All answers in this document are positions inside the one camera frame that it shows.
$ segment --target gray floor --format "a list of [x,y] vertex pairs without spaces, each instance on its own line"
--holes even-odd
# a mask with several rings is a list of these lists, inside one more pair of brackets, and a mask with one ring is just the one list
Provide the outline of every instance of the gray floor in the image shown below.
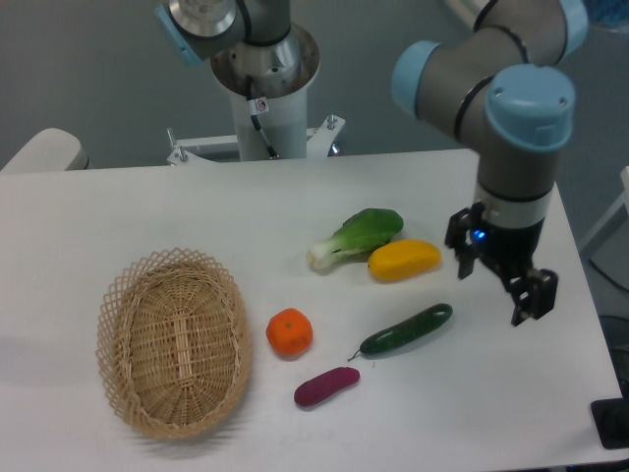
[[[0,2],[0,168],[36,133],[77,136],[94,167],[163,165],[178,138],[233,134],[227,97],[207,66],[187,69],[153,19],[160,2]],[[309,126],[348,121],[347,154],[457,148],[391,101],[390,74],[420,39],[455,44],[469,31],[441,0],[295,0],[294,21],[321,55]],[[629,34],[590,29],[559,65],[578,91],[575,133],[558,185],[575,239],[622,190],[629,165]],[[600,314],[629,317],[629,300],[585,264]]]

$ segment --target white chair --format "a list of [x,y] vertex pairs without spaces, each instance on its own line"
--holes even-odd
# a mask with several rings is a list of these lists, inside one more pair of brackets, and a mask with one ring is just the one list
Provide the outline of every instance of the white chair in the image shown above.
[[582,255],[591,254],[627,219],[629,212],[629,167],[622,169],[620,178],[624,192],[618,196],[592,229],[579,241],[577,246]]
[[89,168],[81,143],[70,133],[55,128],[41,131],[0,170],[0,174],[30,174]]

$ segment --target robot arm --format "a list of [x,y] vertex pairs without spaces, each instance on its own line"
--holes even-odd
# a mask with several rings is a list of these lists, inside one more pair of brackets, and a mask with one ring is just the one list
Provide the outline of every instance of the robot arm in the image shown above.
[[421,41],[393,73],[396,102],[479,153],[475,203],[450,218],[459,277],[481,262],[515,303],[512,323],[554,306],[557,276],[536,269],[538,245],[575,92],[549,67],[583,40],[580,0],[492,0],[456,48]]
[[305,89],[318,53],[291,24],[290,0],[169,0],[155,15],[184,62],[211,58],[230,96],[241,160],[306,156]]
[[169,0],[155,15],[189,65],[241,41],[276,44],[291,29],[290,0]]

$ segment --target blue joint cap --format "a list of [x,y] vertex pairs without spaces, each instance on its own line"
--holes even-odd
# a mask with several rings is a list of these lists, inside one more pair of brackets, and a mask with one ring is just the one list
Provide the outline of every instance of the blue joint cap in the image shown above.
[[203,62],[173,24],[170,15],[168,15],[163,5],[155,9],[155,17],[157,17],[161,30],[166,34],[168,42],[170,42],[170,45],[177,51],[179,57],[187,66],[197,66]]
[[391,94],[397,105],[414,117],[417,116],[417,93],[422,72],[438,42],[420,41],[402,53],[393,68]]
[[559,0],[566,17],[566,49],[563,56],[567,56],[583,44],[588,35],[588,11],[581,0]]
[[486,117],[505,141],[533,152],[550,152],[572,134],[576,93],[550,67],[521,64],[497,74],[486,95]]

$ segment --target cable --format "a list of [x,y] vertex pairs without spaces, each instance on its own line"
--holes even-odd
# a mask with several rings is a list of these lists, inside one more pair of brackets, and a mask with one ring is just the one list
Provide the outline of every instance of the cable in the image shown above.
[[[247,99],[247,102],[251,103],[254,100],[254,95],[252,93],[252,89],[253,89],[253,85],[254,85],[254,78],[252,76],[246,76],[246,80],[247,80],[247,84],[246,84],[247,96],[246,96],[246,99]],[[264,142],[264,145],[266,146],[266,150],[268,151],[268,157],[270,159],[279,159],[279,154],[275,151],[275,149],[271,145],[271,142],[268,139],[268,136],[266,135],[266,133],[262,129],[262,125],[260,124],[260,122],[259,122],[259,120],[257,118],[257,111],[256,111],[256,107],[255,106],[253,106],[251,117],[252,117],[252,123],[254,124],[254,128],[256,128],[256,131],[259,132],[259,135],[262,138],[262,141]]]

